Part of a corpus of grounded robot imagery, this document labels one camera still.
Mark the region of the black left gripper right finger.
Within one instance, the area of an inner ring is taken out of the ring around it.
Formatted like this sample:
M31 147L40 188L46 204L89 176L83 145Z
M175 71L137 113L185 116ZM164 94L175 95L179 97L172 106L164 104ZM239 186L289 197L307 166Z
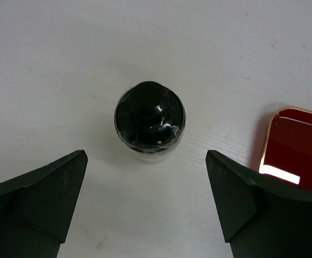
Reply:
M312 191L205 157L223 238L234 257L312 257Z

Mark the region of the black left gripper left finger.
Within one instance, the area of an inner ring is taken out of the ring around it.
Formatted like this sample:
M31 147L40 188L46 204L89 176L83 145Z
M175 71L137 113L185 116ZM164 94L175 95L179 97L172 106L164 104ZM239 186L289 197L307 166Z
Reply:
M85 151L76 150L0 183L0 257L57 257L87 162Z

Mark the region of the red lacquer tray gold rim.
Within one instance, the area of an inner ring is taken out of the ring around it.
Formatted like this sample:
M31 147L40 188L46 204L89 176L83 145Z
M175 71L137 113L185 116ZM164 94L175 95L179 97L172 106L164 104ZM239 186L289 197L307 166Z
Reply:
M312 111L285 107L272 115L258 172L312 191Z

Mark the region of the black cap clear bottle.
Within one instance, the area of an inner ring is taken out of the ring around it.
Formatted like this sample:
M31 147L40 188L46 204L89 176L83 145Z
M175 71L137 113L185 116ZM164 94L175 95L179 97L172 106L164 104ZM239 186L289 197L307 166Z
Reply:
M186 112L175 92L160 83L145 81L119 99L114 125L118 137L136 158L157 163L180 143Z

